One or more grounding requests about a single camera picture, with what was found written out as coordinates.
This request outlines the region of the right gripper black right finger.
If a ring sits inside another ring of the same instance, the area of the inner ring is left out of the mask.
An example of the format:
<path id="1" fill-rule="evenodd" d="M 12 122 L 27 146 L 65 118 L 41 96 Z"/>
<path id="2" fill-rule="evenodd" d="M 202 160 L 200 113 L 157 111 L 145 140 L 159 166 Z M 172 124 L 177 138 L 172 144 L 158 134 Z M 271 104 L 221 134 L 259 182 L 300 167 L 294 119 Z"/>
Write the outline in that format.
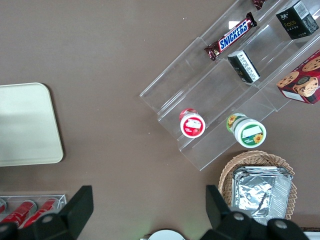
<path id="1" fill-rule="evenodd" d="M 267 225 L 258 223 L 247 214 L 232 211 L 215 185 L 207 185 L 205 209 L 212 226 L 202 240 L 307 240 L 294 222 L 274 218 Z"/>

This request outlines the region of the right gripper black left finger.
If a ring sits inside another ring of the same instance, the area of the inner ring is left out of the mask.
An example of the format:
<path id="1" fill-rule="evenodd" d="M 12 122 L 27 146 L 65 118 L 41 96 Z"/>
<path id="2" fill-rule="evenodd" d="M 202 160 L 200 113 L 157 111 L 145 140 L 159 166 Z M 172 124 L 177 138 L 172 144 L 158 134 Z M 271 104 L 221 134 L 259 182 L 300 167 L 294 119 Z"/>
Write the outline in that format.
<path id="1" fill-rule="evenodd" d="M 49 213 L 19 229 L 15 223 L 0 225 L 2 240 L 76 240 L 94 211 L 93 189 L 83 185 L 58 212 Z"/>

